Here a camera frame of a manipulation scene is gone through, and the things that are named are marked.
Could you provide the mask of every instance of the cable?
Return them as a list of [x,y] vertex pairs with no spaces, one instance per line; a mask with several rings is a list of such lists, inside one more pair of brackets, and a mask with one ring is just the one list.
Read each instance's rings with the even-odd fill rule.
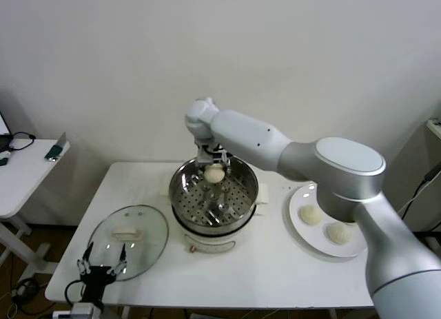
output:
[[409,208],[411,207],[413,201],[415,200],[416,196],[418,195],[418,192],[420,191],[421,187],[424,186],[425,183],[426,183],[425,180],[421,181],[421,183],[420,183],[420,184],[418,185],[418,187],[416,188],[415,193],[413,193],[412,199],[411,199],[409,202],[407,202],[408,204],[406,203],[406,204],[407,204],[407,207],[406,207],[406,209],[405,209],[405,211],[404,211],[404,214],[403,214],[402,217],[401,217],[402,220],[404,220],[404,218],[406,218],[406,215],[407,215],[407,212],[409,211]]
[[23,309],[23,307],[20,304],[17,304],[17,307],[19,308],[19,310],[21,312],[23,312],[27,316],[37,316],[39,314],[45,313],[48,309],[50,309],[53,306],[55,306],[55,303],[52,303],[51,305],[46,307],[44,310],[41,310],[41,311],[38,311],[38,312],[27,312],[27,311],[25,311],[25,309]]
[[38,294],[39,290],[42,287],[39,285],[38,281],[34,278],[26,278],[15,286],[15,288],[11,291],[12,302],[17,306],[18,310],[23,312],[27,316],[37,316],[39,314],[45,313],[48,309],[53,307],[55,303],[51,303],[45,309],[42,309],[37,312],[29,312],[23,308],[24,304],[28,304],[34,297]]
[[27,148],[27,147],[29,147],[31,144],[33,144],[34,142],[35,142],[35,135],[33,135],[33,134],[29,134],[29,133],[27,133],[27,132],[15,132],[13,135],[12,135],[12,137],[14,137],[14,136],[16,136],[17,134],[26,134],[27,136],[29,136],[29,139],[31,140],[30,141],[30,143],[28,143],[27,145],[25,145],[25,146],[23,146],[23,147],[21,147],[21,148],[14,148],[14,147],[9,147],[9,149],[11,150],[11,151],[13,151],[13,152],[18,152],[19,150],[23,150],[23,149],[25,149],[25,148]]
[[19,308],[18,308],[17,304],[11,303],[11,305],[8,307],[8,310],[6,311],[6,318],[7,319],[14,319],[18,312],[19,312]]
[[432,182],[435,181],[437,177],[439,177],[440,174],[441,174],[441,171],[439,171],[439,172],[433,177],[432,180],[430,180],[429,182],[427,182],[427,183],[424,185],[424,187],[421,188],[421,190],[420,190],[420,191],[419,191],[419,192],[418,192],[413,198],[411,198],[410,200],[408,200],[408,201],[407,201],[407,202],[401,207],[401,209],[399,209],[399,210],[397,211],[397,213],[398,213],[398,214],[401,214],[401,211],[404,210],[404,208],[405,208],[408,204],[412,203],[417,197],[419,197],[419,195],[421,195],[421,193],[422,193],[422,192],[423,192],[428,186],[430,186],[430,185],[432,184]]
[[429,229],[428,231],[433,231],[433,230],[437,229],[439,226],[441,226],[441,221],[438,224],[436,224],[434,227]]
[[0,297],[0,300],[3,300],[7,295],[10,295],[11,293],[8,291],[6,293],[4,293],[4,295],[2,297]]
[[280,309],[278,309],[278,310],[275,310],[275,311],[272,311],[271,313],[269,313],[269,314],[267,314],[266,316],[263,316],[261,319],[265,319],[265,318],[268,318],[269,316],[271,316],[271,315],[273,315],[273,314],[275,314],[277,311],[280,311]]
[[66,288],[64,289],[64,298],[66,299],[66,302],[68,302],[70,306],[73,306],[73,304],[70,301],[69,296],[68,296],[69,287],[72,285],[75,285],[76,283],[80,283],[80,282],[82,282],[82,281],[81,280],[73,280],[73,281],[69,282],[68,285],[66,286]]
[[254,311],[254,310],[251,310],[251,311],[247,312],[246,314],[243,315],[243,317],[240,317],[240,319],[245,318],[245,317],[248,316],[252,311]]

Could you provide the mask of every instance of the robotic arm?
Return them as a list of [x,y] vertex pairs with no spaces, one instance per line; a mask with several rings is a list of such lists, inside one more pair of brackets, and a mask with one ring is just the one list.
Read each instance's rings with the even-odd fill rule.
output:
[[356,221],[369,248],[366,281],[383,319],[441,316],[441,261],[424,247],[381,192],[386,162],[375,150],[344,138],[289,140],[273,125],[211,99],[185,116],[200,164],[228,165],[228,153],[293,181],[315,181],[317,200],[337,220]]

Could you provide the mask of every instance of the black cable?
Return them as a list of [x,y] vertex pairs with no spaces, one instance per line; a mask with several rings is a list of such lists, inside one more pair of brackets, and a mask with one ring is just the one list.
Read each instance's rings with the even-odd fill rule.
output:
[[13,152],[18,152],[19,150],[23,150],[23,149],[25,149],[25,148],[27,148],[27,147],[29,147],[31,144],[33,144],[34,142],[35,142],[35,135],[33,135],[33,134],[29,134],[29,133],[27,133],[27,132],[15,132],[13,135],[12,135],[12,137],[14,137],[14,136],[16,136],[17,134],[26,134],[27,136],[29,136],[29,139],[31,140],[30,141],[30,143],[28,143],[27,145],[25,145],[24,147],[21,147],[21,148],[14,148],[14,147],[10,147],[9,149],[11,150],[11,151],[13,151]]
[[[416,188],[416,191],[413,193],[412,198],[414,198],[414,197],[418,194],[418,192],[420,191],[421,187],[424,186],[424,185],[426,184],[426,182],[427,182],[427,181],[426,181],[425,179],[424,179],[423,181],[421,181],[421,183],[420,183],[420,184],[418,185],[418,187]],[[406,206],[406,209],[405,209],[405,211],[404,211],[404,214],[403,214],[402,217],[401,217],[402,220],[404,220],[404,218],[406,217],[407,212],[409,211],[409,208],[411,207],[413,201],[414,201],[414,200],[411,200],[411,201],[409,202],[409,204]]]
[[[24,288],[24,290],[18,294],[18,290]],[[24,304],[29,303],[40,290],[40,286],[37,280],[34,278],[26,278],[24,280],[20,280],[15,288],[11,291],[12,301],[17,306],[17,309],[20,310],[27,316],[37,316],[39,314],[45,313],[48,309],[53,307],[55,303],[51,303],[48,307],[38,312],[29,312],[23,308]]]
[[47,310],[49,310],[51,307],[53,307],[55,305],[55,303],[52,303],[51,305],[49,305],[48,307],[46,307],[44,310],[38,311],[38,312],[27,312],[26,310],[23,309],[23,307],[21,307],[20,304],[17,304],[17,307],[19,308],[19,310],[21,312],[23,312],[25,315],[27,316],[37,316],[39,314],[45,313]]
[[437,229],[439,226],[441,226],[441,221],[435,225],[435,227],[432,227],[431,229],[429,229],[428,231],[434,231],[435,229]]
[[81,280],[73,280],[73,281],[69,282],[69,284],[64,289],[64,298],[66,299],[66,302],[68,302],[70,306],[73,306],[73,304],[70,301],[69,296],[68,296],[69,287],[72,285],[75,285],[76,283],[80,283],[80,282],[82,282],[82,281]]

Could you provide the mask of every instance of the power cord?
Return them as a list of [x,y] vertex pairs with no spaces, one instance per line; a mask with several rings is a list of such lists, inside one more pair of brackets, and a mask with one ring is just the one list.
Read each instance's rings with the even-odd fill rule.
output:
[[15,132],[12,137],[14,138],[17,134],[26,134],[27,136],[29,136],[29,139],[31,140],[30,143],[28,143],[27,145],[21,147],[21,148],[14,148],[14,147],[9,147],[9,150],[11,152],[18,152],[19,150],[23,150],[27,147],[29,147],[31,144],[33,144],[35,142],[36,136],[33,134],[29,134],[27,132]]
[[68,283],[68,285],[66,286],[66,288],[64,289],[64,298],[66,299],[66,302],[68,302],[68,304],[70,306],[73,306],[73,303],[70,301],[69,299],[69,295],[68,295],[68,291],[70,286],[75,285],[76,283],[80,283],[82,282],[81,280],[73,280],[71,282]]
[[268,318],[269,316],[272,316],[273,314],[275,314],[277,311],[280,311],[280,309],[272,311],[271,313],[267,314],[266,316],[263,316],[261,319]]
[[415,193],[413,194],[413,197],[408,200],[402,207],[401,209],[399,209],[397,211],[398,214],[401,214],[401,212],[404,210],[404,214],[402,215],[402,219],[404,220],[404,218],[407,215],[407,212],[409,211],[412,203],[414,202],[414,200],[419,197],[419,195],[421,195],[421,193],[432,184],[432,182],[439,177],[439,175],[441,174],[441,162],[439,162],[437,165],[435,165],[434,167],[432,167],[432,169],[427,172],[424,175],[423,180],[421,181],[421,183],[418,185],[418,187],[415,190]]
[[35,296],[38,294],[40,289],[42,289],[42,287],[40,287],[38,281],[35,280],[34,278],[27,278],[22,281],[19,281],[19,283],[11,291],[12,301],[14,304],[17,305],[18,310],[20,310],[25,315],[38,316],[42,313],[45,313],[53,306],[55,306],[55,303],[51,303],[45,309],[42,309],[37,312],[29,312],[28,310],[25,310],[23,308],[25,304],[28,304],[30,301],[32,301],[35,298]]
[[12,298],[12,304],[9,306],[6,317],[8,319],[13,319],[18,310],[27,316],[37,316],[49,310],[55,305],[55,303],[50,304],[45,309],[38,312],[29,312],[23,308],[23,305],[29,303],[38,294],[39,290],[44,288],[46,285],[39,285],[38,281],[34,278],[27,278],[19,281],[15,287],[13,287],[13,275],[14,275],[14,254],[11,253],[11,270],[10,270],[10,295]]

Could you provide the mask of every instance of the white wall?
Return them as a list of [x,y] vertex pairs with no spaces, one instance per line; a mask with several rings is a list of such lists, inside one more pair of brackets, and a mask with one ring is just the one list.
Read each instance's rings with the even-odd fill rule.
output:
[[0,109],[72,151],[25,208],[77,223],[113,161],[194,155],[189,103],[390,161],[441,97],[440,0],[0,0]]

